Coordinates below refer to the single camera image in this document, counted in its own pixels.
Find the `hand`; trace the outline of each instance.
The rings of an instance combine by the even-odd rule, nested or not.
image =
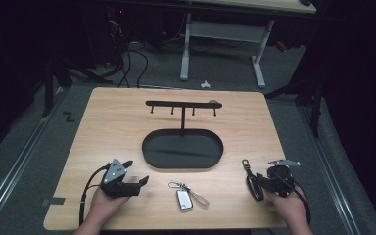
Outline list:
[[[130,197],[111,198],[97,188],[91,201],[90,211],[81,226],[75,231],[78,234],[99,234],[103,225],[115,214],[118,208]]]
[[[303,195],[299,186],[295,189]],[[291,234],[313,234],[307,224],[306,210],[303,202],[295,192],[291,192],[286,198],[280,197],[273,192],[265,191],[268,199],[283,220],[285,220]]]

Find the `gray carpet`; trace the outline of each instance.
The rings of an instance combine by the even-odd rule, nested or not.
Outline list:
[[[241,49],[250,53],[251,49],[248,46]],[[206,80],[211,85],[211,90],[268,93],[289,82],[305,50],[299,48],[281,53],[276,48],[266,48],[261,61],[266,88],[261,90],[257,88],[249,58],[240,57],[235,51],[228,52],[227,47],[221,46],[212,48],[207,53],[192,53],[190,77],[188,81],[181,82],[178,78],[181,48],[169,47],[157,50],[146,46],[139,51],[149,60],[148,68],[140,80],[141,87],[154,85],[202,89],[200,85]],[[135,84],[145,67],[145,59],[137,53],[130,53],[130,57],[131,70],[127,78],[130,84]],[[107,69],[99,68],[97,72],[105,70]],[[122,75],[123,73],[119,72],[111,77],[114,86],[121,80]],[[47,122],[42,135],[33,145],[21,177],[17,179],[12,193],[0,209],[0,234],[71,234],[71,231],[46,231],[43,228],[43,220],[48,210],[48,206],[43,205],[43,202],[54,194],[90,92],[96,86],[101,85],[76,78],[70,90],[65,90],[57,96],[59,105],[50,118],[45,119]],[[369,202],[342,149],[329,118],[327,106],[325,103],[322,104],[320,138],[313,140],[303,115],[306,108],[297,108],[291,98],[293,96],[281,96],[267,102],[286,158],[302,163],[302,166],[292,167],[291,171],[309,197],[313,231],[315,234],[376,234],[376,213],[373,205]],[[14,122],[10,133],[0,145],[0,185],[23,152],[35,126],[42,121],[43,104],[41,89],[36,94],[35,103]],[[64,112],[71,113],[74,122],[66,121],[67,115]],[[334,189],[328,184],[328,175],[323,173],[324,164],[319,158],[320,152],[326,156],[334,179],[339,182],[343,197],[348,202],[354,218],[353,227],[357,228],[355,233],[349,232],[346,220],[337,210],[337,202],[333,197]],[[288,231],[262,229],[253,230],[252,233],[280,235],[288,234]]]

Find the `dark background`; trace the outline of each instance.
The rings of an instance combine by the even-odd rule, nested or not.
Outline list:
[[[307,47],[291,82],[321,79],[341,142],[376,209],[376,0],[314,4],[318,15],[345,17],[347,22],[314,26],[280,21],[269,44]],[[162,31],[175,31],[173,19],[179,15],[133,10],[130,17],[134,33],[160,47]],[[101,17],[103,8],[88,11],[54,1],[0,1],[0,141],[33,102],[50,49],[87,68],[111,60],[108,28],[96,24]],[[293,92],[306,94],[310,103],[313,87],[308,84]]]

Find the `desk leg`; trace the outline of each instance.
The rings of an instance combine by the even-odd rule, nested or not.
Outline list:
[[[256,56],[252,56],[253,68],[255,69],[255,76],[256,76],[256,80],[258,81],[259,88],[265,87],[263,74],[261,73],[260,60],[261,60],[261,56],[263,55],[264,48],[267,44],[268,37],[270,36],[271,29],[273,28],[273,24],[274,24],[274,20],[271,20],[268,22],[267,27],[263,34],[261,44],[258,48],[258,54]]]
[[[187,23],[185,25],[185,47],[182,55],[181,80],[188,80],[189,69],[189,38],[191,33],[191,13],[187,13]]]

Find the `key holder stand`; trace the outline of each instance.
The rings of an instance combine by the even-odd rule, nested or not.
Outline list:
[[[216,116],[216,109],[221,103],[211,100],[207,103],[146,101],[151,107],[181,108],[181,128],[158,129],[149,133],[143,143],[142,152],[146,162],[156,168],[209,168],[216,165],[223,153],[221,139],[207,129],[185,128],[186,109],[192,109],[192,116],[198,109],[211,109]]]

